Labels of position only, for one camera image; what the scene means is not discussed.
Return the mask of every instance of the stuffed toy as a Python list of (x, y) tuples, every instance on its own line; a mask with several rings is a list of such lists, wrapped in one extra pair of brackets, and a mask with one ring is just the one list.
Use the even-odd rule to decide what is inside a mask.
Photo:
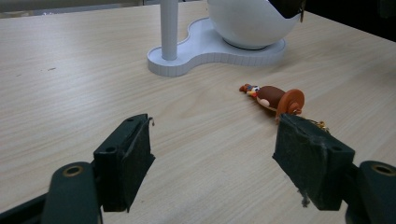
[(240, 91), (256, 98), (257, 102), (267, 109), (276, 112), (276, 123), (279, 121), (280, 114), (288, 113), (299, 115), (304, 106), (304, 94), (300, 90), (282, 91), (273, 86), (252, 86), (245, 84)]

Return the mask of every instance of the black object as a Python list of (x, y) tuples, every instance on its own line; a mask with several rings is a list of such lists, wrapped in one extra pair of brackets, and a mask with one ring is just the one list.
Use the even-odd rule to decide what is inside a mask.
[(308, 0), (305, 10), (396, 42), (396, 0)]
[(49, 192), (0, 214), (0, 223), (102, 223), (105, 212), (129, 210), (155, 158), (147, 114), (126, 119), (93, 153), (94, 161), (58, 169)]
[(319, 210), (348, 203), (346, 223), (396, 223), (396, 168), (365, 161), (356, 167), (355, 151), (307, 119), (282, 114), (274, 159)]
[(276, 10), (286, 19), (304, 13), (306, 0), (269, 0)]

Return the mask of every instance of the wood grain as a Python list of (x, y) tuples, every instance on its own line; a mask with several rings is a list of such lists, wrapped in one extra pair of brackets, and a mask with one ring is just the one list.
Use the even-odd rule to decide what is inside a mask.
[[(274, 115), (245, 83), (304, 92), (303, 116), (325, 120), (355, 163), (396, 165), (396, 45), (306, 13), (281, 63), (211, 63), (158, 77), (147, 53), (161, 43), (159, 6), (0, 20), (0, 212), (48, 190), (51, 174), (93, 151), (126, 118), (148, 113), (152, 152), (129, 214), (105, 223), (345, 223), (303, 208), (272, 159)], [(207, 17), (179, 5), (178, 38)]]

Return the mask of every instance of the white pole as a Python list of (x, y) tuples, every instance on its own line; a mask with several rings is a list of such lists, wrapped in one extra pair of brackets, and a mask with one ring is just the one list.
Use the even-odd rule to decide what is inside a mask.
[(163, 59), (173, 61), (177, 58), (178, 0), (160, 0), (160, 3)]

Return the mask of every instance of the white lamp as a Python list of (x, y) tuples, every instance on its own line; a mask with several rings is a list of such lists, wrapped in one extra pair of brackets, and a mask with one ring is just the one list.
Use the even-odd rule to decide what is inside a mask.
[(178, 1), (160, 3), (162, 46), (148, 52), (148, 69), (166, 77), (203, 63), (276, 63), (286, 47), (282, 38), (300, 18), (283, 18), (266, 0), (208, 0), (209, 18), (192, 22), (189, 36), (177, 43)]

